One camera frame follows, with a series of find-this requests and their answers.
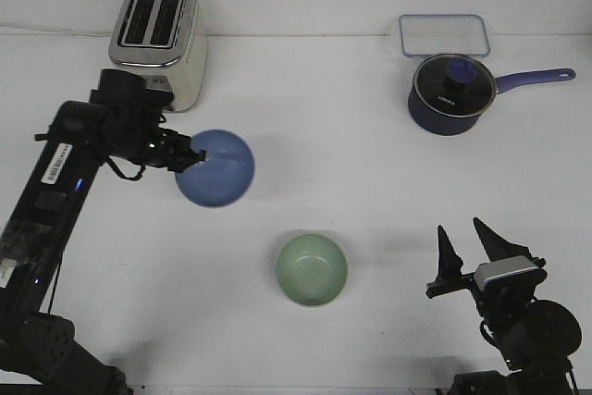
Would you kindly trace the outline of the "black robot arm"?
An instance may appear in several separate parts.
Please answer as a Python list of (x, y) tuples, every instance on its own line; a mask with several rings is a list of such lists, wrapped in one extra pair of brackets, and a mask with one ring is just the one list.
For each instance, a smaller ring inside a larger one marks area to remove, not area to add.
[(511, 243), (479, 218), (473, 224), (487, 262), (463, 273), (444, 228), (438, 229), (438, 274), (426, 296), (468, 290), (481, 317), (483, 339), (498, 350), (509, 369), (458, 374), (452, 394), (576, 394), (570, 357), (582, 343), (574, 315), (561, 304), (538, 299), (535, 290), (548, 276), (546, 261)]
[(124, 159), (173, 172), (203, 162), (188, 136), (164, 126), (170, 92), (105, 69), (86, 102), (56, 111), (43, 150), (1, 235), (1, 367), (30, 376), (49, 394), (127, 394), (125, 375), (75, 339), (71, 321), (42, 311), (96, 173)]

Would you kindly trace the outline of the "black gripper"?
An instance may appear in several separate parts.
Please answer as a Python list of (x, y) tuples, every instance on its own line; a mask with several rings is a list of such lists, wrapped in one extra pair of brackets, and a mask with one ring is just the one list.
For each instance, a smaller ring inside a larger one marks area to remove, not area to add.
[[(530, 258), (527, 247), (511, 243), (494, 232), (478, 217), (473, 224), (490, 262), (516, 256)], [(481, 291), (474, 282), (473, 274), (462, 272), (463, 260), (454, 251), (450, 238), (442, 226), (438, 226), (438, 275), (426, 285), (425, 294), (432, 299), (460, 290), (469, 290), (477, 312), (486, 321), (506, 321), (521, 313), (534, 300), (537, 285), (546, 279), (546, 260), (529, 259), (539, 270), (494, 282)]]
[(164, 111), (173, 99), (171, 92), (148, 88), (141, 76), (114, 68), (102, 70), (90, 103), (105, 110), (98, 128), (106, 154), (173, 172), (205, 162), (206, 151), (193, 151), (190, 137), (162, 127)]

